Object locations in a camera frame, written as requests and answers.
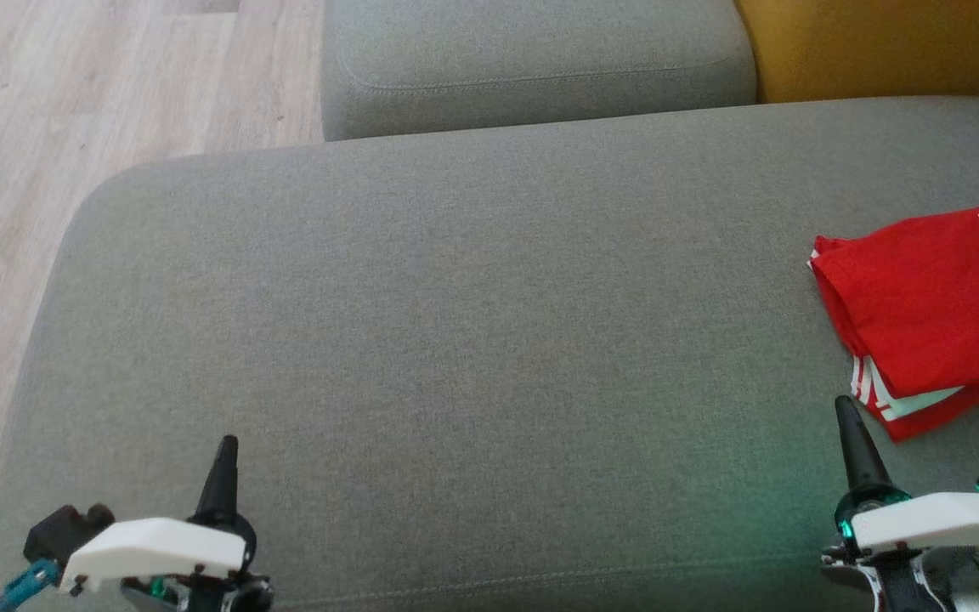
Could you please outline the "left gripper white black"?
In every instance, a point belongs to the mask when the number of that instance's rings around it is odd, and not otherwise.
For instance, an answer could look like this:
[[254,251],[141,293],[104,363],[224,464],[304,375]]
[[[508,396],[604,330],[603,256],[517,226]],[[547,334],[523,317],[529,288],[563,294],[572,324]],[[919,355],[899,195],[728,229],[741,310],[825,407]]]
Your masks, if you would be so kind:
[[239,455],[236,435],[224,435],[186,520],[116,522],[102,504],[51,512],[25,540],[23,602],[46,590],[76,598],[114,582],[139,611],[272,609],[269,578],[250,572],[257,535],[237,510]]

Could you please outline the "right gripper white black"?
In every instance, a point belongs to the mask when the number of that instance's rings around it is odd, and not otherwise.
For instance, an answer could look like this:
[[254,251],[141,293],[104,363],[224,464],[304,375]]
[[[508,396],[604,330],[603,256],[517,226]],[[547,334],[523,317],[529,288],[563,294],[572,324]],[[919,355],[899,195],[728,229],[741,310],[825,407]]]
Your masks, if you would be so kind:
[[835,398],[848,491],[821,573],[862,590],[874,611],[979,611],[979,476],[972,492],[898,488],[850,395]]

